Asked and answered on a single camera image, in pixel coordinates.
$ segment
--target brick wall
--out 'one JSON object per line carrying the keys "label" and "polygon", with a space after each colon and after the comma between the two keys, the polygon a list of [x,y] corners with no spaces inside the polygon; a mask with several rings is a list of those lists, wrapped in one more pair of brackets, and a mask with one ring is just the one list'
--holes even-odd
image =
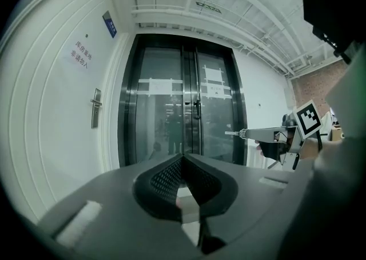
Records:
{"label": "brick wall", "polygon": [[292,81],[293,91],[296,99],[296,106],[300,107],[310,99],[322,117],[329,111],[329,105],[325,102],[330,89],[343,76],[347,65],[340,60],[322,69],[309,73]]}

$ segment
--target blue sign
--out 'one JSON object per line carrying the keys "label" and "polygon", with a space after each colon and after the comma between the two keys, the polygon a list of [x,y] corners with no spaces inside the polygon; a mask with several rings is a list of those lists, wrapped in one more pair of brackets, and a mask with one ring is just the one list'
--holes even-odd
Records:
{"label": "blue sign", "polygon": [[114,27],[114,23],[112,18],[110,17],[109,11],[107,11],[104,15],[103,15],[103,19],[105,22],[105,25],[107,26],[110,35],[112,36],[112,38],[114,38],[114,36],[117,33],[117,29]]}

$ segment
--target door handle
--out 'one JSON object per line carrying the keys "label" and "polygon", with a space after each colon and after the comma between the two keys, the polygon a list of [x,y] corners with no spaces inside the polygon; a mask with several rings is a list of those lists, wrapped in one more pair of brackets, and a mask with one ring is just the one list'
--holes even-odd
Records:
{"label": "door handle", "polygon": [[200,103],[201,103],[201,101],[199,99],[193,103],[196,106],[196,109],[197,109],[197,119],[201,118],[200,117]]}
{"label": "door handle", "polygon": [[91,99],[90,102],[92,102],[95,106],[98,106],[98,107],[102,106],[102,103],[96,101],[95,99]]}
{"label": "door handle", "polygon": [[92,129],[98,127],[99,110],[102,106],[101,95],[102,95],[102,92],[99,89],[96,89],[96,92],[94,93],[94,98],[90,100],[90,102],[93,104],[93,108],[92,108],[92,112],[91,112],[91,128]]}

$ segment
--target paper sign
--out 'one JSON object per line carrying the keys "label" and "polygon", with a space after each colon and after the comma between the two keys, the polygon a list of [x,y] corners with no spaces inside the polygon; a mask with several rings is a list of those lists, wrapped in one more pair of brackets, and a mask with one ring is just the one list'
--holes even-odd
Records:
{"label": "paper sign", "polygon": [[171,79],[150,79],[149,95],[173,95],[173,81]]}
{"label": "paper sign", "polygon": [[224,87],[222,85],[207,83],[207,97],[225,98]]}
{"label": "paper sign", "polygon": [[221,70],[205,68],[205,71],[207,81],[212,80],[222,82]]}
{"label": "paper sign", "polygon": [[77,70],[87,72],[92,66],[93,54],[85,35],[72,37],[61,49],[61,58],[71,63]]}

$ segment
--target door lever handle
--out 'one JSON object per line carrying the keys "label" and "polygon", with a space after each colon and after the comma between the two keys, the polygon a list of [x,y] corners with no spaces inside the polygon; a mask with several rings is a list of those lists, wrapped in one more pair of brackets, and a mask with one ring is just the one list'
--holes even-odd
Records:
{"label": "door lever handle", "polygon": [[95,104],[96,106],[98,107],[101,107],[102,106],[102,103],[101,102],[98,102],[96,101],[95,99],[91,99],[90,102],[92,102],[93,104]]}
{"label": "door lever handle", "polygon": [[200,103],[201,103],[201,101],[199,99],[193,103],[196,106],[197,119],[200,119],[201,118],[200,117]]}

